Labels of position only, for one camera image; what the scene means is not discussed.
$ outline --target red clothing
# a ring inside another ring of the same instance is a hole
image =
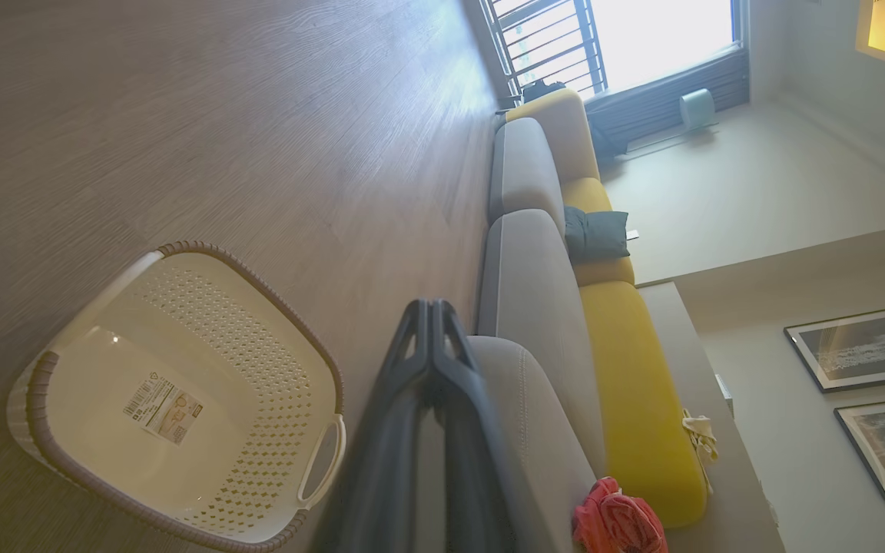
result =
[[[598,480],[572,514],[572,539],[589,553],[668,553],[665,530],[639,497],[621,493],[617,480]]]

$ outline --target basket handle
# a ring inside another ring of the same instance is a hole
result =
[[[317,486],[317,489],[313,490],[313,494],[310,495],[310,497],[304,498],[303,492],[306,490],[306,482],[309,481],[310,475],[313,473],[313,462],[317,459],[317,454],[320,452],[320,445],[323,444],[323,437],[326,436],[326,431],[331,425],[336,427],[336,451],[333,453],[333,461],[330,462],[330,466],[326,469],[326,474],[323,475],[323,480],[320,480],[320,485]],[[312,508],[313,505],[319,503],[319,501],[323,499],[323,496],[330,490],[330,484],[333,484],[333,476],[336,475],[337,469],[340,469],[340,463],[343,462],[343,454],[346,449],[347,427],[343,424],[342,414],[334,413],[333,420],[323,427],[323,431],[320,432],[320,437],[317,438],[316,445],[313,445],[313,454],[310,455],[310,462],[309,465],[306,466],[306,473],[303,475],[303,481],[300,482],[299,491],[296,492],[296,499],[299,500],[299,508],[309,510],[309,508]]]

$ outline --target yellow and gray sofa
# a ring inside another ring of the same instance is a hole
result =
[[[478,321],[494,337],[474,339],[489,389],[506,396],[496,403],[563,548],[572,507],[603,476],[666,528],[691,525],[708,485],[630,260],[572,266],[563,206],[612,209],[570,90],[512,109],[496,133]]]

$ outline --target brown woven rim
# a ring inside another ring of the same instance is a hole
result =
[[[285,315],[295,325],[296,329],[309,340],[310,344],[313,344],[313,347],[319,351],[323,361],[326,361],[326,366],[330,368],[330,374],[333,375],[336,389],[334,412],[343,414],[343,379],[340,375],[340,369],[337,368],[336,363],[333,361],[333,357],[330,356],[329,351],[326,351],[326,347],[323,347],[323,344],[317,339],[316,334],[303,322],[302,318],[299,318],[299,314],[289,307],[275,293],[275,290],[272,290],[257,274],[238,261],[235,256],[206,242],[173,242],[172,244],[162,246],[157,251],[166,257],[182,253],[201,253],[225,263],[231,269],[236,270],[238,274],[241,274],[251,286],[255,287],[255,290],[268,298],[282,315]],[[77,482],[87,488],[87,490],[101,496],[102,499],[122,508],[129,515],[143,519],[144,522],[154,526],[159,531],[165,531],[179,538],[221,551],[267,553],[285,545],[299,531],[299,528],[302,528],[303,522],[306,521],[307,511],[305,508],[300,508],[293,515],[289,524],[282,528],[281,532],[278,532],[277,535],[266,541],[245,543],[234,539],[222,538],[222,536],[212,535],[210,532],[201,531],[200,529],[193,528],[193,526],[176,521],[175,518],[163,515],[153,508],[148,508],[118,491],[105,482],[105,480],[101,480],[94,473],[89,472],[84,466],[74,461],[70,455],[67,455],[67,452],[57,444],[53,438],[52,431],[50,431],[50,425],[46,420],[46,391],[50,386],[50,377],[53,376],[53,370],[59,360],[59,355],[53,353],[53,351],[46,351],[46,353],[40,356],[39,361],[36,362],[29,379],[27,393],[25,394],[25,415],[29,424],[29,433],[31,433],[32,441],[34,441],[36,448],[42,453],[43,458],[47,459],[56,469],[60,470],[60,473],[66,475],[70,480]]]

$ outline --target product label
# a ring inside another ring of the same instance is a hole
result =
[[[152,372],[122,412],[151,434],[180,445],[201,410],[196,398]]]

